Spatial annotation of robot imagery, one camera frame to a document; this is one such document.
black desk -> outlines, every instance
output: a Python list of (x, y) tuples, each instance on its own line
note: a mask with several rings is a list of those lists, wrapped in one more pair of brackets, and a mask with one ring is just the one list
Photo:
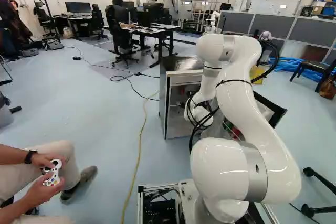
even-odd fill
[[(159, 40), (159, 52), (158, 52), (158, 59), (157, 62), (151, 64), (149, 67), (153, 68), (155, 66), (157, 66), (158, 64), (160, 64), (161, 58), (162, 58), (162, 44), (163, 44), (163, 40), (168, 37), (171, 36), (171, 41), (170, 44), (172, 45), (173, 43), (173, 30), (167, 30), (167, 29), (159, 29), (159, 28), (155, 28), (155, 27), (151, 27), (150, 29), (153, 31), (148, 31), (147, 27), (140, 27), (141, 29), (132, 29), (130, 27), (121, 27), (123, 30), (127, 30), (130, 33), (133, 34), (137, 34), (140, 36), (140, 47), (141, 49), (146, 49), (145, 47), (145, 37), (152, 37), (152, 38), (156, 38)], [(169, 48), (169, 56), (173, 55), (173, 47), (170, 46)]]
[(92, 19), (92, 16), (90, 15), (90, 16), (69, 17), (69, 16), (65, 16), (65, 15), (55, 15), (54, 19), (56, 19), (56, 26), (57, 26), (57, 28), (58, 28), (59, 31), (60, 31), (60, 25), (58, 25), (58, 24), (60, 22), (57, 22), (58, 21), (57, 19), (63, 19), (63, 20), (66, 20), (67, 22), (69, 22), (69, 24), (71, 26), (71, 30), (73, 32), (73, 35), (74, 35), (75, 39), (82, 41), (77, 36), (78, 31), (76, 31), (75, 24), (77, 25), (77, 29), (78, 29), (80, 27), (80, 24), (90, 23), (91, 19)]

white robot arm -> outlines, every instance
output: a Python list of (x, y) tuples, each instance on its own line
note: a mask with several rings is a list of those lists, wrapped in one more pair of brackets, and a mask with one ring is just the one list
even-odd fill
[[(245, 214), (249, 201), (291, 202), (301, 190), (299, 168), (259, 111), (250, 83), (260, 43), (252, 37), (207, 34), (198, 40), (197, 55), (205, 61), (204, 72), (185, 119), (192, 115), (199, 121), (209, 112), (197, 105), (216, 96), (222, 113), (246, 139), (209, 137), (193, 147), (192, 176), (207, 210), (219, 222), (232, 223)], [(222, 61), (228, 62), (223, 69)]]
[(220, 17), (220, 14), (215, 10), (212, 12), (211, 17), (207, 18), (205, 21), (210, 22), (208, 26), (204, 27), (206, 34), (214, 34), (216, 32), (216, 19)]

white game controller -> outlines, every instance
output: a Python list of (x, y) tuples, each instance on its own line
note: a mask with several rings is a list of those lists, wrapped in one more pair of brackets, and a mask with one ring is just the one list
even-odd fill
[(61, 180), (58, 177), (58, 171), (62, 168), (62, 161), (59, 159), (53, 159), (50, 161), (55, 167), (53, 169), (50, 169), (48, 167), (43, 168), (43, 173), (49, 173), (53, 172), (53, 176), (50, 177), (48, 180), (43, 182), (44, 186), (54, 186), (57, 183), (59, 183)]

black office chair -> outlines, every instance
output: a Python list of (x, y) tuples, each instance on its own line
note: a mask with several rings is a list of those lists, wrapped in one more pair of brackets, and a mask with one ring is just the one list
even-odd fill
[(323, 63), (319, 63), (317, 61), (303, 61), (299, 64), (298, 68), (295, 70), (294, 74), (290, 78), (289, 81), (292, 81), (296, 75), (300, 77), (300, 75), (304, 72), (305, 69), (310, 69), (315, 72), (323, 74), (320, 82), (317, 84), (315, 88), (315, 92), (319, 92), (321, 89), (321, 85), (329, 78), (331, 72), (336, 67), (336, 60), (334, 60), (329, 66)]
[(36, 7), (34, 7), (33, 12), (34, 12), (34, 15), (37, 15), (38, 21), (39, 21), (41, 27), (43, 27), (43, 30), (44, 31), (46, 31), (46, 30), (49, 31), (48, 33), (44, 34), (43, 36), (45, 38), (52, 37), (52, 38), (59, 39), (59, 36), (56, 32), (55, 22), (51, 17), (49, 17), (46, 14), (46, 11), (44, 9), (42, 9), (41, 7), (36, 6)]
[[(168, 8), (164, 8), (163, 9), (163, 16), (158, 20), (159, 23), (161, 24), (165, 24), (165, 25), (171, 25), (172, 24), (172, 15), (169, 14), (169, 9)], [(169, 50), (169, 44), (167, 44), (165, 41), (168, 40), (168, 37), (166, 37), (163, 41), (162, 41), (162, 46), (166, 47)], [(157, 51), (159, 48), (159, 44), (155, 44), (154, 45), (154, 51)]]
[(104, 33), (104, 19), (101, 14), (101, 10), (99, 9), (97, 4), (92, 5), (92, 20), (90, 23), (91, 31), (94, 35), (97, 35), (97, 39), (100, 40), (101, 38), (107, 39), (107, 35)]
[(112, 62), (112, 65), (114, 66), (118, 62), (124, 61), (126, 63), (126, 68), (128, 68), (128, 60), (136, 61), (138, 63), (139, 59), (134, 59), (131, 55), (136, 53), (132, 48), (134, 48), (134, 44), (138, 44), (139, 41), (132, 39), (132, 34), (129, 31), (121, 29), (119, 22), (115, 18), (115, 11), (112, 5), (107, 6), (105, 12), (114, 43), (114, 51), (109, 51), (119, 55), (116, 57), (115, 61)]

grey sneaker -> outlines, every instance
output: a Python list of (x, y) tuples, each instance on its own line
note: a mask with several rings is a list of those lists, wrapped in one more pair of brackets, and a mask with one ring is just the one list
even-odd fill
[(80, 173), (80, 181), (72, 189), (67, 191), (62, 191), (60, 200), (64, 204), (68, 204), (73, 198), (75, 198), (80, 192), (84, 191), (89, 187), (91, 182), (94, 180), (98, 173), (98, 168), (96, 166), (90, 166), (85, 168)]

